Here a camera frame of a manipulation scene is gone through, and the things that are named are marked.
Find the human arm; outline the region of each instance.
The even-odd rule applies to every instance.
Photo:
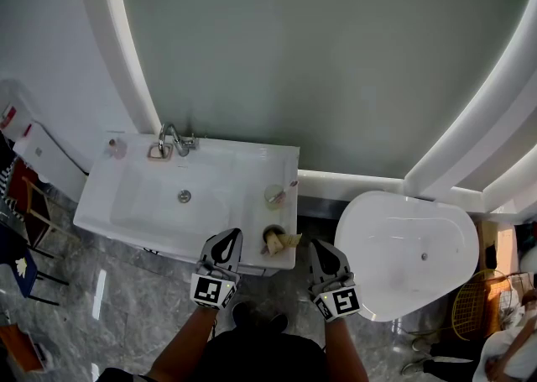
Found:
[[[330,382],[368,382],[344,319],[325,323],[326,362]]]
[[[198,307],[154,361],[147,376],[157,382],[188,380],[203,355],[218,310]]]
[[[490,367],[490,370],[487,372],[488,380],[500,380],[500,377],[501,375],[503,375],[503,371],[505,370],[508,361],[517,353],[520,348],[522,348],[522,346],[526,343],[526,341],[535,331],[536,322],[537,317],[532,317],[526,322],[526,325],[520,331],[519,335],[514,338],[507,352],[493,366]]]

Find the faucet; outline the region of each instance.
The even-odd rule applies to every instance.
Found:
[[[177,134],[177,130],[172,123],[163,123],[159,133],[159,151],[162,158],[164,155],[164,139],[166,139],[166,133],[171,129],[171,136],[174,140],[174,146],[177,149],[177,153],[181,157],[186,157],[191,149],[197,149],[198,139],[192,135],[191,139],[184,139]]]

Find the marble floor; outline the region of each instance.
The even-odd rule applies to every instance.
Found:
[[[81,240],[52,233],[40,248],[57,258],[34,254],[41,271],[70,282],[70,286],[59,286],[41,280],[34,287],[34,295],[59,301],[60,307],[22,298],[9,268],[0,266],[0,309],[11,323],[47,347],[56,366],[47,374],[16,374],[19,381],[91,382],[96,372],[110,366],[142,374],[195,309],[189,300],[193,264],[75,228],[71,224],[75,209],[71,204],[70,212],[54,210],[53,217]],[[295,268],[270,278],[243,276],[233,301],[252,303],[259,320],[284,312],[289,317],[289,333],[324,346],[321,314],[306,293],[306,245],[312,238],[333,241],[335,230],[335,221],[299,217],[304,238]],[[104,276],[102,303],[96,315],[96,284]],[[231,308],[218,315],[216,334],[233,327]],[[401,367],[422,358],[411,350],[413,337],[406,332],[438,328],[445,313],[446,300],[439,300],[395,322],[348,317],[347,325],[371,382],[402,380]],[[410,380],[436,379],[420,374]]]

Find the white sink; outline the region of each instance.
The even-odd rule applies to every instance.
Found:
[[[112,138],[127,144],[120,160],[107,154]],[[210,236],[241,228],[242,272],[295,266],[294,249],[274,257],[261,251],[268,225],[296,233],[296,187],[276,211],[266,207],[264,190],[297,179],[298,148],[200,139],[199,148],[186,157],[174,149],[171,160],[151,161],[147,153],[155,141],[145,134],[107,137],[82,193],[75,225],[190,262],[199,259]],[[179,201],[182,190],[191,194],[187,203]]]

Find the hand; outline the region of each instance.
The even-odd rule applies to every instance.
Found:
[[[493,358],[485,363],[485,373],[487,374],[487,379],[491,382],[502,380],[504,370],[505,362],[502,359]]]

